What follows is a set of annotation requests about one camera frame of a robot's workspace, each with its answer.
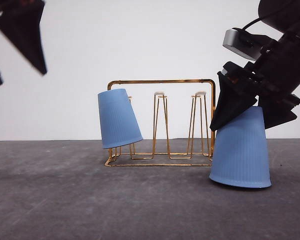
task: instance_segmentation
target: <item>white backdrop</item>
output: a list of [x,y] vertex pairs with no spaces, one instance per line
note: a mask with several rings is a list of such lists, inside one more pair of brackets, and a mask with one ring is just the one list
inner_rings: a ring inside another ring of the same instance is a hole
[[[97,93],[112,80],[210,78],[218,92],[216,73],[223,65],[247,62],[222,47],[225,31],[257,18],[258,4],[47,0],[41,21],[47,75],[41,77],[0,34],[5,80],[0,86],[0,140],[100,139]],[[263,23],[249,30],[281,36]],[[151,137],[154,91],[169,96],[170,135],[180,138],[187,135],[189,96],[204,89],[202,84],[127,87],[145,138]],[[295,94],[300,97],[300,87]],[[293,111],[298,119],[267,130],[268,138],[300,138],[300,106]]]

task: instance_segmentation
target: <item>metal wire frame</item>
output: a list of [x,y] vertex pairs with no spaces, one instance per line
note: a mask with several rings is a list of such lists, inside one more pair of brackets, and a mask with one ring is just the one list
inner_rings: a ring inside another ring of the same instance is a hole
[[[171,79],[171,80],[116,80],[116,81],[111,81],[109,82],[107,89],[111,90],[113,85],[121,85],[121,84],[181,84],[181,83],[208,83],[211,86],[211,110],[210,110],[210,114],[211,114],[211,119],[213,118],[214,115],[214,111],[216,109],[216,85],[215,82],[212,79]],[[164,96],[161,96],[162,100],[163,100],[163,107],[164,107],[164,112],[165,114],[165,123],[166,123],[166,133],[167,133],[167,152],[155,152],[155,138],[152,139],[152,152],[137,152],[136,151],[136,147],[135,144],[130,144],[129,145],[129,153],[122,153],[122,147],[115,147],[114,151],[112,148],[108,149],[108,153],[109,153],[109,157],[107,159],[107,161],[104,163],[105,166],[107,167],[165,167],[165,166],[187,166],[187,167],[210,167],[211,164],[210,163],[204,163],[204,164],[193,164],[193,163],[138,163],[138,164],[110,164],[114,161],[117,160],[117,157],[121,156],[121,155],[130,155],[130,158],[133,160],[145,160],[145,159],[153,159],[154,155],[168,155],[170,159],[189,159],[187,157],[179,157],[179,158],[172,158],[171,155],[187,155],[189,154],[189,141],[190,138],[188,137],[188,145],[187,145],[187,152],[171,152],[170,151],[170,142],[169,142],[169,134],[168,134],[168,113],[167,113],[167,109],[168,109],[168,103],[167,103],[167,99]],[[197,97],[196,96],[194,98],[194,103],[197,102]],[[154,103],[154,110],[156,109],[156,104],[158,106],[159,101],[156,103]],[[200,98],[200,111],[202,111],[202,101]],[[201,153],[193,153],[192,150],[192,155],[204,155],[207,156],[208,159],[211,161],[211,157],[213,156],[213,152],[214,152],[214,145],[215,145],[215,132],[211,131],[211,139],[210,139],[210,147],[209,147],[209,143],[207,144],[208,146],[208,154],[203,152],[203,143],[202,144],[202,151]],[[150,157],[133,157],[133,155],[151,155]]]

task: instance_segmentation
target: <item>ribbed cup surface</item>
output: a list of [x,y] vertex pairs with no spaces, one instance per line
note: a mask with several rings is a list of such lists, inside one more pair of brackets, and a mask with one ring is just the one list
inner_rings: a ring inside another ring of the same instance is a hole
[[143,139],[125,89],[99,93],[98,105],[104,149],[132,144]]
[[261,107],[250,107],[217,131],[209,177],[237,187],[271,186]]

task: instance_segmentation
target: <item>black robotic arm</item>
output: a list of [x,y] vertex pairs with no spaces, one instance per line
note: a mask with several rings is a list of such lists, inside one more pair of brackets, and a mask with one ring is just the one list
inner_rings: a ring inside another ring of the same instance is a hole
[[[291,111],[300,104],[292,92],[300,85],[300,0],[261,0],[259,18],[242,29],[226,32],[223,45],[255,63],[240,67],[227,62],[218,72],[220,95],[210,128],[217,130],[256,103],[263,109],[265,128],[297,116]],[[257,21],[279,30],[276,41],[246,29]]]

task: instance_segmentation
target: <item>gray floor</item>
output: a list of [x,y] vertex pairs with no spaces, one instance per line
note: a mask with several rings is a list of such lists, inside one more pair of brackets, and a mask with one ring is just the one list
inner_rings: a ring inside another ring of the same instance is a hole
[[248,190],[208,167],[105,167],[100,141],[2,141],[0,240],[300,240],[300,139],[268,147],[272,187]]

